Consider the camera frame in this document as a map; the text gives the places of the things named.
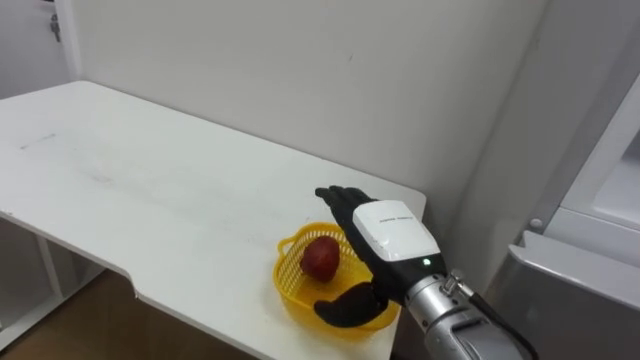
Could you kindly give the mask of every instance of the apple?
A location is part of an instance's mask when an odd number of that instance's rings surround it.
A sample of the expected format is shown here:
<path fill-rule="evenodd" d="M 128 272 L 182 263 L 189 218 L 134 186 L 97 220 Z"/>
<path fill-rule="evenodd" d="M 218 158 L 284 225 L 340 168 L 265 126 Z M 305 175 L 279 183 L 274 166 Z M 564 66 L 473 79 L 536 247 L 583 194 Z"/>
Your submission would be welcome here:
<path fill-rule="evenodd" d="M 312 278 L 327 283 L 340 265 L 340 245 L 330 236 L 320 236 L 304 249 L 300 268 Z"/>

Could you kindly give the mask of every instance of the robotic arm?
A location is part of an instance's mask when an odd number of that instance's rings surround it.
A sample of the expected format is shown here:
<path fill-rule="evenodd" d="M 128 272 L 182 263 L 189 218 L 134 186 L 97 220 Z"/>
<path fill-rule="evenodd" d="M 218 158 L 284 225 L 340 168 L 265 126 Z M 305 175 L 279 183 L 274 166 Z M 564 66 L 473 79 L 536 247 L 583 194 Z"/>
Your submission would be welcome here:
<path fill-rule="evenodd" d="M 535 349 L 462 281 L 449 275 L 440 249 L 422 222 L 401 201 L 378 201 L 355 188 L 316 189 L 331 208 L 371 282 L 355 285 L 314 310 L 337 327 L 366 324 L 389 300 L 406 307 L 438 360 L 537 359 Z"/>

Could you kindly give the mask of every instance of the refrigerator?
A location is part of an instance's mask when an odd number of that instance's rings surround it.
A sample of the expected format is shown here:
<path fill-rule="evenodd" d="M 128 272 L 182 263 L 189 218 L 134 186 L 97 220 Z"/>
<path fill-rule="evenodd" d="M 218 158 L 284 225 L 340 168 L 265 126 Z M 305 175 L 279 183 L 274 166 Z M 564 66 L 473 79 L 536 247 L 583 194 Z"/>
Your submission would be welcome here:
<path fill-rule="evenodd" d="M 441 231 L 542 359 L 637 358 L 640 4 L 551 1 Z M 397 359 L 429 359 L 407 314 Z"/>

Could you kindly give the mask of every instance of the floor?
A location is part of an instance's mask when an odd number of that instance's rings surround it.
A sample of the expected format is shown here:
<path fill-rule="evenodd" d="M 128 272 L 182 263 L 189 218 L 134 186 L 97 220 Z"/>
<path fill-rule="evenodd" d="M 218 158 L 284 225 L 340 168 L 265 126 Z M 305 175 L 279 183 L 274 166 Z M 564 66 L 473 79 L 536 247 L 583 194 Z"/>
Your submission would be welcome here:
<path fill-rule="evenodd" d="M 12 344 L 0 360 L 251 360 L 133 297 L 106 271 Z"/>

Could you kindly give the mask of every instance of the basket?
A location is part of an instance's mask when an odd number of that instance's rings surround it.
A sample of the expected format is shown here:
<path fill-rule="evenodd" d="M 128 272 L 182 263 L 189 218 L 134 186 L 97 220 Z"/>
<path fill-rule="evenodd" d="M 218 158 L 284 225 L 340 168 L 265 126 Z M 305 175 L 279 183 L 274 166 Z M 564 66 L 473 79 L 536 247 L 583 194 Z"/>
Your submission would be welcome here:
<path fill-rule="evenodd" d="M 329 283 L 321 283 L 307 276 L 300 269 L 304 249 L 320 236 L 331 236 L 340 245 L 340 266 Z M 278 244 L 280 257 L 273 269 L 273 283 L 282 296 L 289 313 L 299 322 L 341 338 L 357 340 L 390 325 L 396 318 L 399 306 L 390 302 L 387 309 L 370 322 L 355 328 L 336 328 L 326 324 L 313 311 L 317 300 L 332 301 L 353 285 L 371 281 L 371 272 L 358 259 L 342 229 L 331 223 L 311 223 L 294 236 Z"/>

